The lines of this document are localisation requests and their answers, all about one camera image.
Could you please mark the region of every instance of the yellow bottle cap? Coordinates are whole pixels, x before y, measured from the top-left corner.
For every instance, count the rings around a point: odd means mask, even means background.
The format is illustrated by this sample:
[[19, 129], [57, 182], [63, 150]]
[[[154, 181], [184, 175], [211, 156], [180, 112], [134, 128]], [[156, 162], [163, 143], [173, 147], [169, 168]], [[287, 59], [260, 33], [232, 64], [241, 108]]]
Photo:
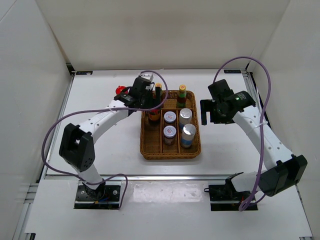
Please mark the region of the yellow bottle cap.
[[186, 91], [186, 89], [187, 89], [186, 85], [182, 84], [182, 85], [179, 86], [179, 92], [180, 93], [184, 93]]

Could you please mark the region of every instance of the purple cable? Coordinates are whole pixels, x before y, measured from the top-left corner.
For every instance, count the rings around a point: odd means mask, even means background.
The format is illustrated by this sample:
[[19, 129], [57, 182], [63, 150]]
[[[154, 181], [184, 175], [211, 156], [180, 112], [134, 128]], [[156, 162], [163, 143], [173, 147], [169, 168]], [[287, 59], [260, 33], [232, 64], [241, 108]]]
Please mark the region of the purple cable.
[[[165, 101], [167, 100], [168, 98], [168, 86], [167, 86], [167, 83], [165, 81], [165, 79], [156, 71], [153, 71], [153, 70], [144, 70], [144, 71], [141, 71], [140, 74], [144, 74], [144, 73], [154, 73], [156, 74], [164, 83], [164, 86], [165, 86], [165, 97], [163, 99], [163, 101], [158, 105], [158, 106], [155, 106], [153, 108], [150, 108], [150, 109], [141, 109], [141, 108], [127, 108], [127, 107], [114, 107], [114, 108], [104, 108], [104, 109], [95, 109], [95, 110], [83, 110], [83, 111], [76, 111], [76, 112], [72, 112], [70, 114], [67, 114], [63, 117], [61, 117], [60, 119], [58, 119], [48, 130], [48, 132], [46, 133], [45, 137], [44, 137], [44, 140], [43, 140], [43, 143], [42, 143], [42, 147], [41, 147], [41, 158], [42, 158], [42, 161], [43, 161], [43, 164], [57, 172], [57, 173], [60, 173], [60, 174], [65, 174], [65, 175], [68, 175], [68, 176], [72, 176], [72, 177], [76, 177], [78, 178], [79, 180], [85, 182], [85, 180], [78, 176], [77, 174], [74, 174], [74, 173], [71, 173], [71, 172], [67, 172], [67, 171], [62, 171], [62, 170], [59, 170], [59, 169], [56, 169], [54, 168], [53, 166], [50, 166], [47, 161], [46, 161], [46, 157], [45, 157], [45, 147], [46, 147], [46, 143], [47, 143], [47, 140], [49, 138], [49, 135], [50, 133], [56, 128], [56, 126], [61, 122], [63, 121], [64, 119], [66, 118], [69, 118], [71, 116], [74, 116], [74, 115], [78, 115], [78, 114], [87, 114], [87, 113], [102, 113], [102, 112], [109, 112], [110, 110], [112, 111], [116, 111], [116, 110], [131, 110], [131, 111], [141, 111], [141, 112], [148, 112], [148, 111], [151, 111], [151, 110], [155, 110], [155, 109], [158, 109], [159, 107], [161, 107]], [[127, 187], [128, 187], [128, 178], [126, 175], [124, 175], [123, 173], [119, 173], [119, 174], [116, 174], [116, 175], [113, 175], [107, 179], [103, 179], [102, 181], [100, 182], [86, 182], [87, 185], [100, 185], [100, 184], [103, 184], [105, 183], [106, 181], [109, 181], [115, 177], [118, 177], [118, 176], [123, 176], [125, 178], [125, 187], [124, 187], [124, 190], [123, 190], [123, 194], [122, 194], [122, 198], [121, 198], [121, 201], [120, 201], [120, 204], [119, 204], [119, 208], [121, 208], [122, 206], [122, 203], [123, 203], [123, 200], [124, 200], [124, 196], [125, 196], [125, 193], [126, 193], [126, 190], [127, 190]]]
[[[267, 93], [266, 98], [265, 98], [265, 102], [264, 102], [264, 106], [263, 106], [262, 111], [261, 111], [260, 122], [259, 122], [260, 123], [260, 136], [261, 136], [259, 167], [258, 167], [258, 172], [256, 174], [256, 179], [255, 179], [254, 186], [253, 186], [251, 194], [239, 206], [239, 211], [242, 212], [242, 211], [246, 210], [247, 207], [249, 207], [252, 199], [254, 199], [254, 196], [256, 194], [256, 191], [257, 191], [257, 188], [258, 188], [258, 185], [259, 185], [259, 181], [260, 181], [262, 165], [264, 163], [265, 139], [264, 139], [264, 126], [263, 126], [262, 123], [263, 123], [263, 120], [264, 120], [266, 107], [268, 105], [270, 94], [271, 94], [271, 78], [270, 78], [269, 72], [268, 72], [267, 68], [265, 67], [265, 65], [261, 61], [259, 61], [258, 59], [255, 59], [254, 57], [251, 57], [251, 56], [237, 56], [237, 57], [234, 57], [234, 58], [230, 59], [229, 61], [225, 62], [219, 68], [219, 70], [216, 72], [216, 74], [214, 76], [213, 82], [216, 81], [219, 72], [224, 68], [225, 65], [227, 65], [228, 63], [230, 63], [230, 62], [232, 62], [234, 60], [237, 60], [237, 59], [250, 59], [250, 60], [255, 61], [256, 63], [258, 63], [263, 68], [263, 70], [264, 70], [264, 72], [266, 74], [266, 78], [268, 80], [268, 93]], [[265, 196], [263, 196], [261, 199], [259, 199], [256, 203], [259, 203], [264, 197]]]

